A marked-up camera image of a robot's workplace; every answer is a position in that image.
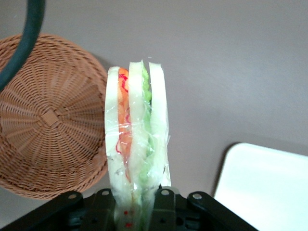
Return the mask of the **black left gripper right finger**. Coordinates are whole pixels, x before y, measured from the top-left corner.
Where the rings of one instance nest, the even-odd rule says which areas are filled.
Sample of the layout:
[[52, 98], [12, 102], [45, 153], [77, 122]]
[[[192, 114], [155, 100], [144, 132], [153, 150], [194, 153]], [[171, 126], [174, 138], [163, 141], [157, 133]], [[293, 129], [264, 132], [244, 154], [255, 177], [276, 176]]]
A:
[[184, 198], [171, 189], [155, 194], [152, 231], [255, 231], [256, 228], [205, 192]]

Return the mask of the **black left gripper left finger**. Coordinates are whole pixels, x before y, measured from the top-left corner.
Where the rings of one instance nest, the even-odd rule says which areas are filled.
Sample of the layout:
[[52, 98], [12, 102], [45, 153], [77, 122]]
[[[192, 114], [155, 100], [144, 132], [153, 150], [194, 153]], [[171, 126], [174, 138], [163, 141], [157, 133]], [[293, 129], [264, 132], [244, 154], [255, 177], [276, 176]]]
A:
[[115, 199], [110, 189], [84, 198], [65, 192], [17, 220], [2, 231], [115, 231]]

